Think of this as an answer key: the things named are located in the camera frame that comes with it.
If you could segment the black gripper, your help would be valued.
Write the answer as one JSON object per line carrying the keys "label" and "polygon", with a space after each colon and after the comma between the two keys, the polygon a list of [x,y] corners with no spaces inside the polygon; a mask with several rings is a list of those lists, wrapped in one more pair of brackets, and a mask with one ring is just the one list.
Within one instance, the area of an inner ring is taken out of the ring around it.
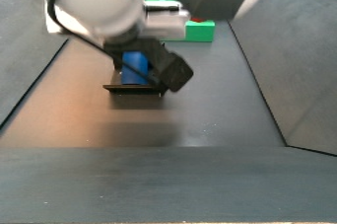
{"label": "black gripper", "polygon": [[117,70],[127,66],[122,61],[122,54],[129,51],[139,51],[147,59],[149,71],[153,71],[171,92],[177,92],[193,76],[191,68],[182,57],[167,51],[154,38],[138,38],[122,44],[105,43],[103,51],[111,56]]}

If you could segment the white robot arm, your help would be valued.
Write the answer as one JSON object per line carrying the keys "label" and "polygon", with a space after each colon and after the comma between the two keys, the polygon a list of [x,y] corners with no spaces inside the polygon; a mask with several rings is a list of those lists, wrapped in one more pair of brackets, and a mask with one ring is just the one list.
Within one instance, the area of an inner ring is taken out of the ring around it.
{"label": "white robot arm", "polygon": [[46,24],[77,37],[127,67],[125,52],[145,55],[153,70],[138,72],[159,92],[175,92],[193,75],[163,38],[183,37],[189,18],[231,21],[259,0],[45,0]]}

